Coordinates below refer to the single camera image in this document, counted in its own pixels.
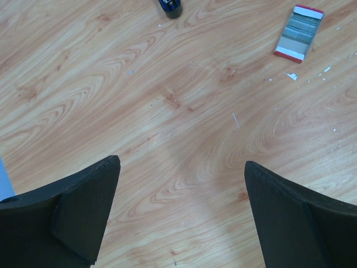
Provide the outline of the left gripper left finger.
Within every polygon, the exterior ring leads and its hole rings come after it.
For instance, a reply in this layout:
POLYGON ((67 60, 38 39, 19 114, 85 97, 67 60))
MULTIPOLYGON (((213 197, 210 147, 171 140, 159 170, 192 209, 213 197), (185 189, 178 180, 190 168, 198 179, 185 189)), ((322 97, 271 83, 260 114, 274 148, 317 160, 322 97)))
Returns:
POLYGON ((91 267, 103 241, 120 174, 110 155, 1 201, 1 267, 91 267))

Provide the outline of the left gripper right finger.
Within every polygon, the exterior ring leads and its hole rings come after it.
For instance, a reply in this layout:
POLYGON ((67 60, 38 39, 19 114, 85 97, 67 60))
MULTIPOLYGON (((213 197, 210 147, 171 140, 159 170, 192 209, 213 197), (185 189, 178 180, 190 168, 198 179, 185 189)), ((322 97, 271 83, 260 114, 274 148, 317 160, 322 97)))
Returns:
POLYGON ((244 169, 266 267, 356 267, 356 206, 247 161, 244 169))

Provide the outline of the silver staple strip block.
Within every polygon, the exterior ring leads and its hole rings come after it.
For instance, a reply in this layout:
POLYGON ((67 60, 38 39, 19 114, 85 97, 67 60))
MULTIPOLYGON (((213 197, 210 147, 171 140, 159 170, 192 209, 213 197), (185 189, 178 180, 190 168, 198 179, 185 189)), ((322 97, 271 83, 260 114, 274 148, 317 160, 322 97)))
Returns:
POLYGON ((276 56, 302 63, 320 28, 325 13, 319 9, 297 4, 282 31, 274 50, 276 56))

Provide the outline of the blue stapler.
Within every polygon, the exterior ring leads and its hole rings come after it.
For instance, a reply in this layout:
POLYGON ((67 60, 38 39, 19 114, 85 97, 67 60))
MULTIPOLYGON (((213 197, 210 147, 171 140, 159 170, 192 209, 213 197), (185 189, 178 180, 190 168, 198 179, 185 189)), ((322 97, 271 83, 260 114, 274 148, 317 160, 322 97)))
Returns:
POLYGON ((166 16, 170 19, 176 19, 182 14, 181 0, 158 0, 166 16))

